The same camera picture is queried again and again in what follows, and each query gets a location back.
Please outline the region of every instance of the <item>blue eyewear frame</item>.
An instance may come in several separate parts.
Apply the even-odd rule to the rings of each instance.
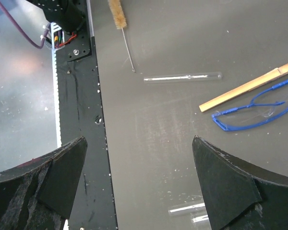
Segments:
[[[240,130],[246,130],[246,129],[250,129],[250,128],[255,128],[255,127],[258,127],[258,126],[262,126],[264,124],[267,124],[271,121],[274,121],[275,119],[278,119],[279,117],[281,117],[282,115],[284,115],[285,113],[288,112],[288,108],[286,108],[283,112],[273,116],[273,117],[270,117],[262,122],[259,122],[259,123],[256,123],[256,124],[253,124],[253,125],[249,125],[249,126],[230,126],[230,125],[227,125],[223,122],[221,122],[220,120],[218,120],[218,117],[221,116],[221,115],[228,115],[228,114],[231,114],[231,113],[234,113],[238,110],[241,110],[241,109],[245,109],[245,108],[251,108],[251,107],[256,107],[256,106],[279,106],[281,104],[284,104],[286,102],[275,102],[275,103],[255,103],[254,101],[256,100],[256,98],[260,97],[261,95],[263,95],[264,93],[266,92],[269,92],[269,91],[273,91],[273,90],[276,90],[276,89],[279,89],[285,85],[288,85],[288,80],[285,80],[279,84],[276,84],[274,86],[272,86],[271,88],[269,89],[266,89],[264,91],[262,91],[261,93],[257,94],[255,97],[253,97],[253,99],[251,100],[250,104],[248,105],[244,105],[244,106],[241,106],[241,107],[235,107],[235,108],[231,108],[231,109],[228,109],[228,110],[225,110],[223,112],[218,112],[218,113],[215,113],[215,114],[212,114],[211,117],[212,117],[212,120],[221,128],[223,129],[224,131],[240,131]]]

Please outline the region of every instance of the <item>metal bracket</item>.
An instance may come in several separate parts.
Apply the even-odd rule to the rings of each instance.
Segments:
[[[79,10],[84,12],[85,24],[81,30],[77,32],[77,37],[64,47],[68,61],[80,60],[92,54],[86,0],[76,0],[74,4]]]

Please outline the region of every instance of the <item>bolt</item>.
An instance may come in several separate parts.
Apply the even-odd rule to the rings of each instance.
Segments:
[[[102,121],[102,118],[100,116],[95,117],[95,124],[96,125],[100,125],[101,121]]]
[[[74,50],[73,50],[73,54],[75,54],[75,55],[79,55],[79,50],[74,49]]]

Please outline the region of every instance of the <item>red wire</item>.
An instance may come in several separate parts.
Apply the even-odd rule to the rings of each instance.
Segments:
[[[72,36],[64,43],[59,44],[59,47],[62,47],[66,44],[68,44],[69,42],[71,42],[75,37],[77,36],[77,34],[72,33]]]

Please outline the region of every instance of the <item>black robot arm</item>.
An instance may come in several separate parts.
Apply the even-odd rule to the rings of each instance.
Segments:
[[[26,0],[44,11],[49,22],[55,22],[63,31],[79,31],[85,24],[85,14],[71,0]]]

